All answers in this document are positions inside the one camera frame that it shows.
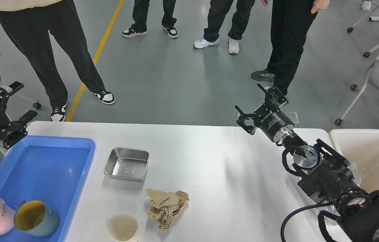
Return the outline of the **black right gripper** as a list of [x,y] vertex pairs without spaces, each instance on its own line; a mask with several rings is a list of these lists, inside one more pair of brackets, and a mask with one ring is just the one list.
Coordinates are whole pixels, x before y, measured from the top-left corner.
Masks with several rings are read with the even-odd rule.
[[[237,124],[250,135],[254,135],[257,128],[275,143],[281,143],[287,136],[291,135],[294,123],[280,110],[289,103],[288,99],[276,87],[257,86],[265,93],[264,104],[252,113],[244,113],[239,106],[235,105],[238,111]],[[252,125],[246,125],[246,120],[252,120]]]

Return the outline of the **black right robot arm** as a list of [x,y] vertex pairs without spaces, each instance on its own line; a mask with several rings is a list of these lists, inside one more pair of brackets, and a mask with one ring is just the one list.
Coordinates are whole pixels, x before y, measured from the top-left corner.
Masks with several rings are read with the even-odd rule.
[[379,242],[379,190],[366,192],[355,183],[351,163],[321,139],[307,144],[293,130],[294,123],[281,110],[288,100],[277,87],[260,89],[265,93],[264,103],[251,113],[238,106],[237,124],[253,135],[256,129],[279,147],[282,165],[288,173],[300,178],[298,186],[314,201],[314,205],[299,208],[282,222],[280,235],[285,241],[285,225],[297,213],[312,208],[333,206],[337,214],[321,210],[318,226],[327,242],[334,239],[328,233],[325,218],[337,222],[353,242]]

